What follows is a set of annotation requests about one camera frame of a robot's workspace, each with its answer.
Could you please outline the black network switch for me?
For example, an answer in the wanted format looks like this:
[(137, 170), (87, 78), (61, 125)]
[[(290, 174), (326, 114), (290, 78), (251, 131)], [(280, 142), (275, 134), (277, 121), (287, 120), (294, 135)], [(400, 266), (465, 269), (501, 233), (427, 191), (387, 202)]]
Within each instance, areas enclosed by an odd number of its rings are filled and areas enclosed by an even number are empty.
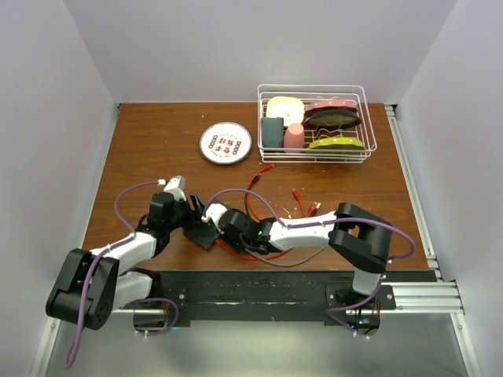
[(222, 234), (211, 221), (204, 223), (201, 219), (195, 220), (192, 209), (193, 205), (189, 207), (189, 220), (182, 226), (183, 235), (208, 251)]

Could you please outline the pink plate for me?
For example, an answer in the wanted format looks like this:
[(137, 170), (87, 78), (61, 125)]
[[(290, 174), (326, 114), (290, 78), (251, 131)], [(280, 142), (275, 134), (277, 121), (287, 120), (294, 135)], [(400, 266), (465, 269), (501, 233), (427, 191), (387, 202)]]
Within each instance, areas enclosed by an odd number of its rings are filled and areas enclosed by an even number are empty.
[(312, 116), (316, 112), (328, 111), (328, 110), (343, 110), (357, 113), (358, 106), (352, 100), (328, 99), (323, 101), (317, 101), (307, 105), (304, 114), (305, 116)]

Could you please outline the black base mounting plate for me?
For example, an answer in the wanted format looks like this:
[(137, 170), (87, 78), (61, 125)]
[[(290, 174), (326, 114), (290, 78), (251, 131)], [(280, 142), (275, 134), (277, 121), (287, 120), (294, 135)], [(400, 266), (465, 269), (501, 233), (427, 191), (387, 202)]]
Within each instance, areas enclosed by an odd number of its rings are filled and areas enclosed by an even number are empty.
[(382, 284), (376, 297), (362, 308), (340, 312), (363, 296), (350, 291), (351, 272), (338, 271), (164, 271), (163, 296), (179, 308), (176, 324), (196, 320), (306, 321), (334, 325), (327, 314), (352, 325), (365, 326), (368, 317), (379, 324), (379, 314), (395, 309), (391, 286)]

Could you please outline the dark teal cup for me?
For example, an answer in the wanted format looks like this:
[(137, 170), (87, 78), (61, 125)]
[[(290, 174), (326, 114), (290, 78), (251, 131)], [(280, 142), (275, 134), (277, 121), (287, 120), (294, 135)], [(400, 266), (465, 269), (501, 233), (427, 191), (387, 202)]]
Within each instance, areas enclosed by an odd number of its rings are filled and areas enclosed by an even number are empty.
[(261, 119), (262, 142), (264, 148), (281, 148), (284, 138), (284, 119), (263, 117)]

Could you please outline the pink cup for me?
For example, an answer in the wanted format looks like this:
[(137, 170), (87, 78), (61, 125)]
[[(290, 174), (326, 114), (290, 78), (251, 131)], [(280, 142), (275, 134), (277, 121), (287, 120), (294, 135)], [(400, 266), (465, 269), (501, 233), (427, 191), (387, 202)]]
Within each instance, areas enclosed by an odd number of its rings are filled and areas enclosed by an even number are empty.
[(303, 148), (304, 146), (304, 128), (300, 123), (290, 124), (285, 131), (283, 147), (284, 148)]

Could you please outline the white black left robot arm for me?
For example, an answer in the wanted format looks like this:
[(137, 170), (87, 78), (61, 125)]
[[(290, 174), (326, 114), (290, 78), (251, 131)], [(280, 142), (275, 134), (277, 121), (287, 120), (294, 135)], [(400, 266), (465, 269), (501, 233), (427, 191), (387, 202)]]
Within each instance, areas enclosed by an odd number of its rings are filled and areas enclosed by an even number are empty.
[(98, 330), (117, 305), (119, 277), (139, 262), (157, 256), (170, 242), (176, 229), (208, 249), (212, 241), (211, 222), (202, 221), (204, 207), (196, 194), (158, 192), (152, 196), (149, 212), (127, 237), (105, 247), (71, 250), (64, 260), (46, 301), (46, 314), (52, 318)]

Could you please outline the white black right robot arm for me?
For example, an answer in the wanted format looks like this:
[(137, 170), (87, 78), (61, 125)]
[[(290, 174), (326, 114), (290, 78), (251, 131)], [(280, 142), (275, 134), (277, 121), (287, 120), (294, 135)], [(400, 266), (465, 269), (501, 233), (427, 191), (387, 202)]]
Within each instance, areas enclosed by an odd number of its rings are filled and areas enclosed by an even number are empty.
[(267, 255), (297, 247), (331, 247), (354, 267), (352, 303), (366, 309), (378, 299), (376, 287), (386, 271), (391, 224), (351, 203), (314, 218), (255, 221), (219, 203), (210, 205), (207, 215), (235, 251)]

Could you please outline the cream square bowl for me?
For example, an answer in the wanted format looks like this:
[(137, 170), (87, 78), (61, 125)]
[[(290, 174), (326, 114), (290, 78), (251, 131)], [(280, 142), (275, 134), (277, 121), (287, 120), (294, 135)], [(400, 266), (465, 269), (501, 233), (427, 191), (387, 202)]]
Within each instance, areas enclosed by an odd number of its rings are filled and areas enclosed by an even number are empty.
[(266, 105), (266, 117), (282, 118), (284, 126), (301, 123), (304, 119), (304, 103), (296, 97), (276, 96)]

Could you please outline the white patterned round plate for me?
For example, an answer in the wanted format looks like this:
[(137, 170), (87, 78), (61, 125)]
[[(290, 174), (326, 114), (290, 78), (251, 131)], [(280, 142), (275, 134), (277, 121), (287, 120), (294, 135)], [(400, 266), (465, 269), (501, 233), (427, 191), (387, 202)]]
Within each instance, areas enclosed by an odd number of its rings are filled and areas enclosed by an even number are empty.
[(215, 123), (201, 134), (199, 148), (208, 161), (230, 165), (248, 155), (252, 148), (252, 136), (241, 124)]

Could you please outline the aluminium frame rail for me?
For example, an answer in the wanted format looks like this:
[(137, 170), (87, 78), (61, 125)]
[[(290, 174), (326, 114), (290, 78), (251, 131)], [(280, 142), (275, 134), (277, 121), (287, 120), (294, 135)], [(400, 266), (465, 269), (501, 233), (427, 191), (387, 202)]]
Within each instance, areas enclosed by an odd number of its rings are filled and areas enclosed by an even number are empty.
[(448, 314), (467, 374), (469, 376), (481, 376), (482, 370), (479, 366), (475, 354), (475, 347), (467, 328), (465, 310), (459, 288), (454, 280), (446, 282), (442, 277), (442, 272), (431, 242), (424, 211), (413, 178), (413, 172), (406, 154), (406, 148), (402, 140), (400, 127), (395, 114), (395, 107), (386, 104), (384, 109), (387, 113), (391, 133), (406, 181), (409, 198), (424, 248), (424, 254), (427, 259), (428, 269), (435, 274), (436, 278), (436, 281), (432, 283), (396, 283), (395, 286), (398, 288), (398, 308), (396, 311), (398, 313), (408, 314)]

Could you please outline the yellow-green plate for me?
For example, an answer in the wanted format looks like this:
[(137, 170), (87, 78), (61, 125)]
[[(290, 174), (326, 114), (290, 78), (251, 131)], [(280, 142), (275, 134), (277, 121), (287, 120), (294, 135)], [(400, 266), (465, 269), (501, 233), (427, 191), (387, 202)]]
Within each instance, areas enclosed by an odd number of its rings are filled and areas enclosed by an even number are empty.
[(310, 150), (364, 150), (362, 141), (354, 137), (326, 137), (309, 144)]

